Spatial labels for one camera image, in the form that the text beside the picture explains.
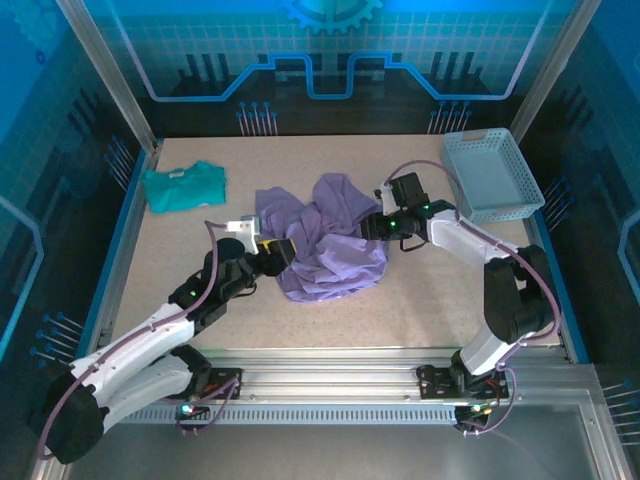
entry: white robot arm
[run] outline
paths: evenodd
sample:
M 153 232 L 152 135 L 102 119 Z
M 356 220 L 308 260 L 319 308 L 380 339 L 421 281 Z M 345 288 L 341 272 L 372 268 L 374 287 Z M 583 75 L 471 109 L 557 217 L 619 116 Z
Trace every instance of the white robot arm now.
M 77 460 L 122 418 L 154 401 L 220 398 L 218 387 L 239 384 L 240 369 L 213 369 L 187 342 L 224 315 L 229 300 L 255 288 L 260 276 L 279 275 L 295 257 L 289 240 L 256 242 L 259 227 L 258 217 L 229 222 L 236 238 L 218 240 L 217 264 L 209 252 L 202 270 L 148 319 L 68 366 L 47 365 L 28 424 L 61 463 Z
M 465 385 L 458 385 L 458 393 L 463 395 L 469 382 L 491 374 L 517 343 L 553 320 L 551 306 L 540 286 L 508 251 L 525 258 L 547 285 L 553 285 L 546 255 L 535 245 L 519 248 L 496 238 L 471 224 L 448 202 L 431 202 L 415 173 L 381 185 L 376 196 L 382 200 L 383 212 L 362 220 L 364 238 L 399 240 L 403 251 L 412 251 L 430 242 L 484 272 L 486 325 L 452 359 L 453 367 L 461 370 L 458 373 L 465 380 Z M 405 249 L 404 240 L 413 235 L 423 243 Z M 525 282 L 525 286 L 520 288 L 518 281 Z

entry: metal extrusion bar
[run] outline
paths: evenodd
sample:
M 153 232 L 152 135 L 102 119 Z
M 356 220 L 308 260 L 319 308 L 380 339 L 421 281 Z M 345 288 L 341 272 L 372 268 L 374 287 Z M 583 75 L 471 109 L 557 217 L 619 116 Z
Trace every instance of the metal extrusion bar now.
M 185 427 L 206 425 L 218 405 L 182 420 Z M 122 420 L 128 424 L 176 423 L 179 407 L 154 404 Z M 454 425 L 455 407 L 446 405 L 229 405 L 220 425 Z
M 133 134 L 147 153 L 157 140 L 98 26 L 82 0 L 56 0 Z
M 591 18 L 598 9 L 600 1 L 580 0 L 573 9 L 551 50 L 551 55 L 542 65 L 538 76 L 513 119 L 510 130 L 517 143 L 520 143 L 524 138 L 527 129 L 538 114 L 551 88 L 567 65 L 569 57 L 591 22 Z

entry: speckled tabletop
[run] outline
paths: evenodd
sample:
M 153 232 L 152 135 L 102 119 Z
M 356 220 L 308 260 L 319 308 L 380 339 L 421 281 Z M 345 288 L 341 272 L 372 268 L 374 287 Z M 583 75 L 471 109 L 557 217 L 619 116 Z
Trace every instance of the speckled tabletop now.
M 338 172 L 370 194 L 401 163 L 439 161 L 441 145 L 442 137 L 436 135 L 165 140 L 157 170 L 186 168 L 196 160 L 221 165 L 227 172 L 228 203 L 164 215 L 147 207 L 114 335 L 144 321 L 201 268 L 210 249 L 204 220 L 221 223 L 254 213 L 257 189 L 281 186 L 308 201 L 323 173 Z M 416 168 L 432 200 L 453 201 L 440 171 Z M 521 221 L 484 227 L 515 244 L 529 243 Z M 458 347 L 484 324 L 482 296 L 481 272 L 448 252 L 427 245 L 402 253 L 393 244 L 387 272 L 373 288 L 349 298 L 298 305 L 285 298 L 274 280 L 262 278 L 252 297 L 229 302 L 227 314 L 191 343 L 203 350 Z

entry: plastic storage basket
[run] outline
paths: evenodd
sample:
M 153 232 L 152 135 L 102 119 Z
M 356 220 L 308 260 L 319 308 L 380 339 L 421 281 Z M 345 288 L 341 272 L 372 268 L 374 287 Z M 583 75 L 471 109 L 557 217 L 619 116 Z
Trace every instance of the plastic storage basket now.
M 544 205 L 542 192 L 506 128 L 447 133 L 440 156 L 462 185 L 463 201 L 449 179 L 460 212 L 474 223 L 527 218 Z

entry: teal shirt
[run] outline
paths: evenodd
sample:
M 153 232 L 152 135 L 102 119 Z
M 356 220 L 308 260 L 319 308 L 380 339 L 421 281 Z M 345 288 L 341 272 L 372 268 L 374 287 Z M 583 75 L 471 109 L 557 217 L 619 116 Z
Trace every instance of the teal shirt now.
M 147 170 L 141 175 L 153 213 L 180 212 L 226 202 L 224 168 L 198 160 L 188 169 L 171 172 Z

